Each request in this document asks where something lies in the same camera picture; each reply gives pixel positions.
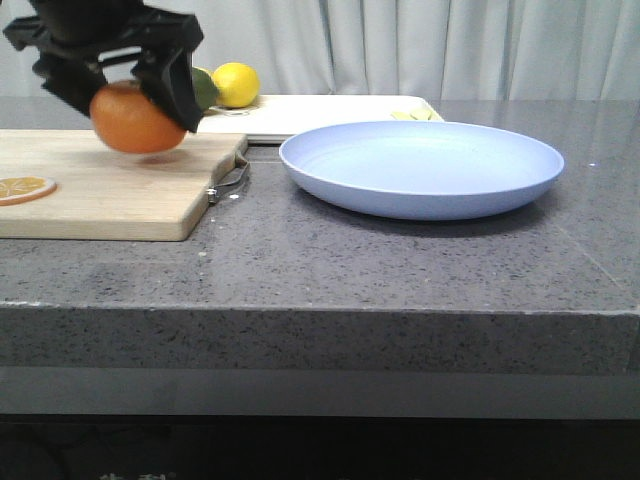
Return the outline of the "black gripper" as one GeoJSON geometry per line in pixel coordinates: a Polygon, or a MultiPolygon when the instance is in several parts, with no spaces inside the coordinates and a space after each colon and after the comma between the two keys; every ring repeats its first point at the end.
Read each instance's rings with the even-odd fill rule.
{"type": "Polygon", "coordinates": [[[33,71],[42,87],[86,117],[107,84],[99,66],[137,60],[143,93],[184,130],[195,133],[203,113],[196,100],[191,54],[204,39],[193,14],[142,1],[33,1],[35,13],[3,30],[18,51],[39,52],[33,71]]]}

